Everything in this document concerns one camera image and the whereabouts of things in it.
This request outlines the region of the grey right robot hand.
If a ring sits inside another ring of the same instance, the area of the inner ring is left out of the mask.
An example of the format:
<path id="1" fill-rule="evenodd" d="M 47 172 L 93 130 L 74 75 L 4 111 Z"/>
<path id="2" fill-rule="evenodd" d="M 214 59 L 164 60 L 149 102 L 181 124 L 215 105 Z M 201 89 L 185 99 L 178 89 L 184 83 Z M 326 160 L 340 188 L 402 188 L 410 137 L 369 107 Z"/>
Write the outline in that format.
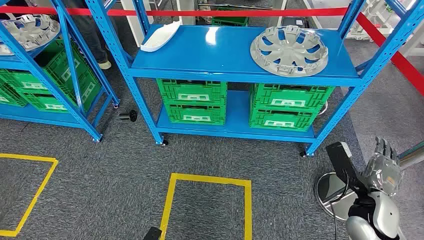
<path id="1" fill-rule="evenodd" d="M 375 140 L 374 153 L 362 172 L 364 185 L 370 191 L 382 191 L 393 197 L 403 177 L 400 160 L 396 150 L 386 139 L 377 136 Z"/>

